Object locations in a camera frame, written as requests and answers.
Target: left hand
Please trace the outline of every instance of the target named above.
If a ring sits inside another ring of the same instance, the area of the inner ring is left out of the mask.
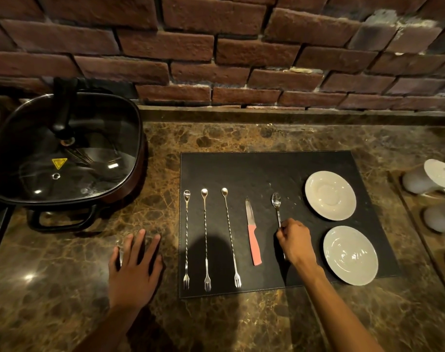
[[[131,248],[133,235],[126,236],[124,243],[123,262],[121,269],[116,269],[115,261],[118,259],[119,249],[114,247],[113,254],[108,262],[108,298],[110,309],[131,308],[139,311],[149,302],[159,282],[162,271],[162,256],[156,257],[152,274],[149,276],[149,264],[160,241],[160,235],[155,235],[144,253],[143,260],[137,264],[139,249],[143,244],[146,231],[140,230],[136,241]]]

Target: marble countertop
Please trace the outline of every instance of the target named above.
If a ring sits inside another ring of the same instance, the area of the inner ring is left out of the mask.
[[[108,307],[108,258],[126,234],[160,233],[162,283],[119,351],[325,351],[304,288],[177,297],[180,152],[352,150],[402,276],[338,293],[386,351],[445,351],[445,289],[387,171],[445,159],[445,128],[148,122],[141,194],[93,237],[31,231],[22,209],[0,245],[0,351],[69,351]]]

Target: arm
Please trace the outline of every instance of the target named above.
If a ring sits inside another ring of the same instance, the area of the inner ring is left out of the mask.
[[[126,236],[123,263],[120,270],[116,269],[119,249],[115,247],[108,262],[108,297],[110,310],[97,329],[88,335],[73,352],[108,352],[118,347],[125,337],[139,311],[147,305],[152,297],[162,271],[162,256],[158,255],[149,276],[149,264],[160,241],[156,235],[137,264],[139,249],[143,244],[145,230],[140,230],[131,248],[133,235]]]
[[[276,233],[286,257],[304,281],[327,338],[336,352],[384,352],[338,296],[317,264],[309,229],[288,219]]]

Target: hand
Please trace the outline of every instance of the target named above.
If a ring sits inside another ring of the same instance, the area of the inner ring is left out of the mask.
[[[284,254],[298,270],[317,266],[310,231],[301,222],[294,219],[283,221],[276,236]]]
[[[137,312],[150,300],[159,281],[162,271],[162,256],[156,257],[152,274],[149,276],[149,263],[160,241],[160,235],[155,235],[144,253],[143,260],[137,264],[139,249],[143,244],[146,231],[140,230],[136,241],[131,248],[133,235],[126,236],[121,269],[116,269],[115,261],[118,259],[119,249],[114,247],[113,254],[108,262],[108,298],[110,310],[113,308],[131,308]]]

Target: paring knife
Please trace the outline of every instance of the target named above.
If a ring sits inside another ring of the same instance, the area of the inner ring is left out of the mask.
[[[261,264],[261,254],[260,247],[258,246],[257,238],[255,237],[255,218],[253,216],[253,210],[250,205],[249,198],[245,198],[245,210],[247,212],[247,222],[249,228],[249,241],[250,241],[250,251],[252,254],[253,265],[258,266]]]

